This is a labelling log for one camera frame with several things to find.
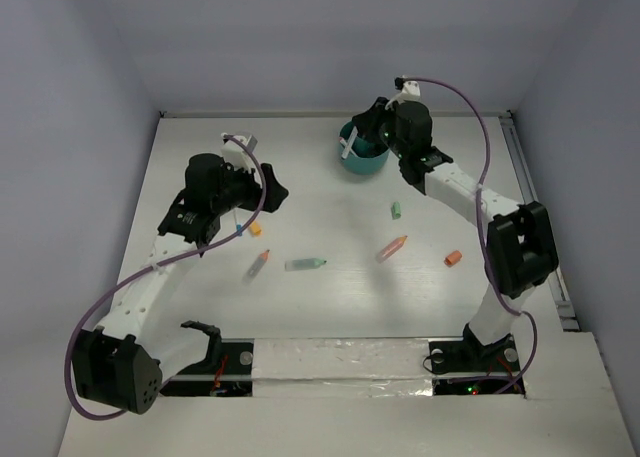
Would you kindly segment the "teal round pen holder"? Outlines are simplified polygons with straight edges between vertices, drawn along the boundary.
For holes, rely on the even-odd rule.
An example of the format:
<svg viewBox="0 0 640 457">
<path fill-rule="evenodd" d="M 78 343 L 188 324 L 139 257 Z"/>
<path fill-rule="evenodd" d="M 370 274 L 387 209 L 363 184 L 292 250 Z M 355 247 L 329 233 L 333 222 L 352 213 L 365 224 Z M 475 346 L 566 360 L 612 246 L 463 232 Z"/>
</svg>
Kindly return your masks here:
<svg viewBox="0 0 640 457">
<path fill-rule="evenodd" d="M 352 140 L 352 146 L 348 154 L 345 153 L 347 144 L 356 130 L 352 122 L 347 122 L 339 132 L 338 161 L 349 172 L 370 176 L 379 172 L 389 156 L 389 150 L 384 147 L 376 147 L 374 144 L 356 135 Z"/>
</svg>

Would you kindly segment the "pink white marker pen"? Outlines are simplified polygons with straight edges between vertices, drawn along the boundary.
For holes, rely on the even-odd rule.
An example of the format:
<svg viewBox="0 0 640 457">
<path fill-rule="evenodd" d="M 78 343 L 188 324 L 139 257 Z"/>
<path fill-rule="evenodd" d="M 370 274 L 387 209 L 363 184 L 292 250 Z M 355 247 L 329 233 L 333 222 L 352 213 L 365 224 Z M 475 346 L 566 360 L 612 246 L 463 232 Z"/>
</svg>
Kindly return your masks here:
<svg viewBox="0 0 640 457">
<path fill-rule="evenodd" d="M 351 155 L 358 156 L 358 154 L 354 151 L 354 144 L 357 137 L 358 137 L 358 131 L 355 127 L 352 127 L 348 133 L 344 132 L 340 134 L 339 136 L 339 143 L 341 145 L 340 157 L 342 160 L 346 160 Z"/>
</svg>

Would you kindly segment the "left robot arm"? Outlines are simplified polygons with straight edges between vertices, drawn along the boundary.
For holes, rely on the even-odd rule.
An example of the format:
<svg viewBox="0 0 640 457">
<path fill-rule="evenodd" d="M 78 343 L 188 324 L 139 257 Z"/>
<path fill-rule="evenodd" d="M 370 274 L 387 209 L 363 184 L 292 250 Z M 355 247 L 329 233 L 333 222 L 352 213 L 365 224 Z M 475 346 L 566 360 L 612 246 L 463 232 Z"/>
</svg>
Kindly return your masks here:
<svg viewBox="0 0 640 457">
<path fill-rule="evenodd" d="M 99 421 L 150 409 L 166 383 L 187 369 L 216 372 L 225 364 L 220 329 L 189 318 L 177 336 L 154 339 L 166 305 L 206 252 L 238 237 L 217 240 L 220 220 L 236 208 L 273 213 L 288 197 L 269 163 L 235 167 L 212 153 L 190 158 L 185 186 L 158 226 L 147 263 L 109 290 L 74 328 L 64 362 L 65 390 L 72 408 Z M 94 414 L 81 402 L 113 408 Z"/>
</svg>

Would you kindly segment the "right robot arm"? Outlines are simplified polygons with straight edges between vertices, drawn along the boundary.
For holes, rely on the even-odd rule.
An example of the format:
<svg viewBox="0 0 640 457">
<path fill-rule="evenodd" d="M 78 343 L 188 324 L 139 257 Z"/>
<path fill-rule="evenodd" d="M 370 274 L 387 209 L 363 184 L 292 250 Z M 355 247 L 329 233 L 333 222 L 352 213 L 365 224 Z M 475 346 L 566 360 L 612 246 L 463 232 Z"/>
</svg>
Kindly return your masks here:
<svg viewBox="0 0 640 457">
<path fill-rule="evenodd" d="M 398 159 L 403 179 L 476 227 L 487 292 L 463 330 L 462 361 L 482 369 L 497 355 L 523 303 L 559 265 L 549 213 L 537 201 L 504 197 L 469 176 L 433 143 L 433 121 L 418 101 L 376 99 L 353 117 L 357 135 Z"/>
</svg>

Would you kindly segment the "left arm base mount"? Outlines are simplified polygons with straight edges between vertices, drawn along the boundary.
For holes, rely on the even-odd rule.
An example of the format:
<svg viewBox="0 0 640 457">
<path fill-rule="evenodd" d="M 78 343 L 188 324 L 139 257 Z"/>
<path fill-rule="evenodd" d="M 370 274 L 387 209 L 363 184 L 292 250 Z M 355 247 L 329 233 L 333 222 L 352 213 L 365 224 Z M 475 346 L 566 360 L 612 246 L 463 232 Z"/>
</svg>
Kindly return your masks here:
<svg viewBox="0 0 640 457">
<path fill-rule="evenodd" d="M 181 327 L 207 336 L 206 353 L 202 359 L 172 377 L 160 391 L 162 396 L 252 396 L 253 340 L 225 340 L 221 337 L 219 328 L 193 320 L 182 323 Z"/>
</svg>

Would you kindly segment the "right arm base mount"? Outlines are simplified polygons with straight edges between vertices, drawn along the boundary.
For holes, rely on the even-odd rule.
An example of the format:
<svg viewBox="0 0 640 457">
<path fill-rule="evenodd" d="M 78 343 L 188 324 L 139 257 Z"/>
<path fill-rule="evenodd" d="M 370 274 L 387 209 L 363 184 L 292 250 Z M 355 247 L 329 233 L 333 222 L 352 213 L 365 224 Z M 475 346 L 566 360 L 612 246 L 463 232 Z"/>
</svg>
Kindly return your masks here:
<svg viewBox="0 0 640 457">
<path fill-rule="evenodd" d="M 526 394 L 510 332 L 483 345 L 466 324 L 460 337 L 430 342 L 422 366 L 435 377 L 437 395 Z"/>
</svg>

